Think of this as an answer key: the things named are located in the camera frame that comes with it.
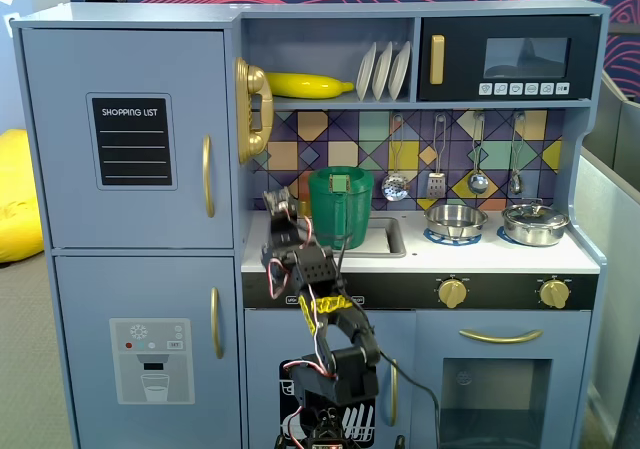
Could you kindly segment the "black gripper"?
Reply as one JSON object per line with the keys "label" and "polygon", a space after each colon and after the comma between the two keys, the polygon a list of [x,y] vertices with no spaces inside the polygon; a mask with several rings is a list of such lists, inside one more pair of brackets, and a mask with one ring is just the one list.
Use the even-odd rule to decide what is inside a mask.
{"label": "black gripper", "polygon": [[299,222],[298,202],[287,187],[265,191],[263,201],[269,216],[269,229],[263,246],[263,266],[281,264],[285,269],[307,268],[314,261],[312,223],[307,217]]}

